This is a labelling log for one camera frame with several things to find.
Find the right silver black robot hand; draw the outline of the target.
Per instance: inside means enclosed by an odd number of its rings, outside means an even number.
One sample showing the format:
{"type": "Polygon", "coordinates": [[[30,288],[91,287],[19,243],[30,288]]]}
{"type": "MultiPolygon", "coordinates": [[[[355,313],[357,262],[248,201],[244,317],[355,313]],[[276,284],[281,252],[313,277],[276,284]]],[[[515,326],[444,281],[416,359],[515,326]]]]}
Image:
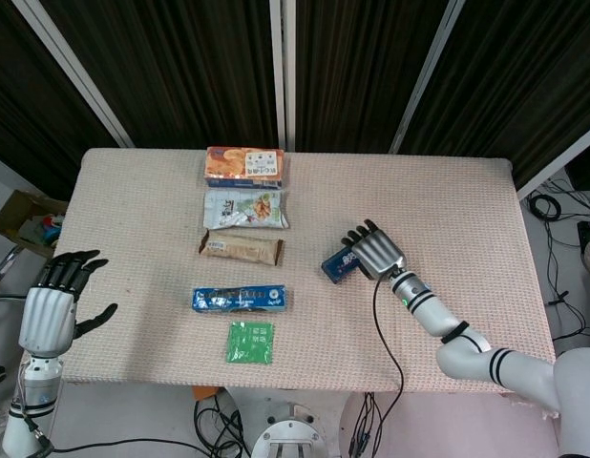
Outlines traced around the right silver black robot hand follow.
{"type": "Polygon", "coordinates": [[[360,269],[369,280],[380,280],[407,267],[406,256],[371,219],[348,230],[341,242],[360,262],[360,269]]]}

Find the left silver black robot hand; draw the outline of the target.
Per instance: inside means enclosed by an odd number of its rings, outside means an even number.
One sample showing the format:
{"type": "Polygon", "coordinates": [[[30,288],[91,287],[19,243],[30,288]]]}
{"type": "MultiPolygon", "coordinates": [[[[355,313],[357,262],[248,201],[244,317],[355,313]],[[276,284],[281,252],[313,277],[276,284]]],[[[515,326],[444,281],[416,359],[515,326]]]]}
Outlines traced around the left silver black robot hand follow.
{"type": "Polygon", "coordinates": [[[43,267],[29,290],[18,339],[34,358],[52,359],[65,354],[74,340],[99,328],[117,311],[109,304],[99,315],[79,322],[78,301],[91,275],[108,261],[98,250],[67,252],[43,267]]]}

